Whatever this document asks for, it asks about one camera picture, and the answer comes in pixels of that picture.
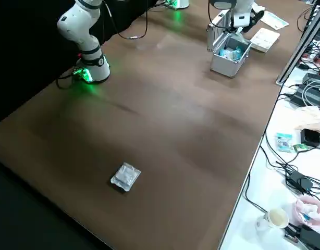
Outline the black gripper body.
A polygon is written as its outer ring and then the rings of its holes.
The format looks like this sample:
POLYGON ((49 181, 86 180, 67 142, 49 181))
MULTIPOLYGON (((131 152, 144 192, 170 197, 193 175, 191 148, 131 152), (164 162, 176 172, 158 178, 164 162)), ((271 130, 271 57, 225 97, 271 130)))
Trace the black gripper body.
POLYGON ((264 11, 260 10, 256 12, 255 10, 251 11, 249 25, 242 29, 242 33, 247 33, 253 26, 255 26, 264 16, 264 11))

